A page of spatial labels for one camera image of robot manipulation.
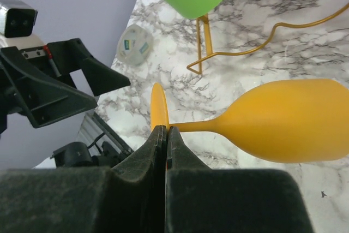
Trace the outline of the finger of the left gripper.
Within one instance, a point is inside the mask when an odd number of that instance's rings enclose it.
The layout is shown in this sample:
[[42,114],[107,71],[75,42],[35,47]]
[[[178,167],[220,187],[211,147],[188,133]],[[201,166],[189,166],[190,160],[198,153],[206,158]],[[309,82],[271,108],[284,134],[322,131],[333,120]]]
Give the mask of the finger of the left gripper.
[[128,77],[98,61],[79,38],[52,42],[46,46],[58,72],[68,75],[81,70],[96,97],[130,86]]
[[16,47],[1,48],[1,82],[1,128],[12,113],[41,128],[97,106],[94,97],[44,74]]

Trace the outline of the yellow wine glass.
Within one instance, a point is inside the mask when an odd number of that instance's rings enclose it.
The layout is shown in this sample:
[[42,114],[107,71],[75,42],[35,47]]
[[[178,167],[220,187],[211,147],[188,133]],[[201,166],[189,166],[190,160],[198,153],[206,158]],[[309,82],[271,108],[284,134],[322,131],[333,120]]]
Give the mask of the yellow wine glass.
[[331,79],[269,82],[214,119],[174,126],[180,132],[220,134],[270,162],[337,160],[348,155],[348,89]]

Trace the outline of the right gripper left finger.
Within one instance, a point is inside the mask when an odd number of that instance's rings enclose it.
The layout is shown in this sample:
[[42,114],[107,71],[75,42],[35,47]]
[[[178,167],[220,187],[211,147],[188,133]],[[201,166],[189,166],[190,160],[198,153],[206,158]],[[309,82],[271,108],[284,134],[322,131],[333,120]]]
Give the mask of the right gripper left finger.
[[164,126],[114,168],[1,172],[1,232],[164,232]]

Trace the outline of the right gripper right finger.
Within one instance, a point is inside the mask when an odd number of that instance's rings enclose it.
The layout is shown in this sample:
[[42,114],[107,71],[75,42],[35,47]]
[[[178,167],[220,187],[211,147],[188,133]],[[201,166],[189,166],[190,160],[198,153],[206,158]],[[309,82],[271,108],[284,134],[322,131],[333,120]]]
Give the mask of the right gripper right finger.
[[291,175],[209,168],[173,127],[167,140],[166,232],[313,232]]

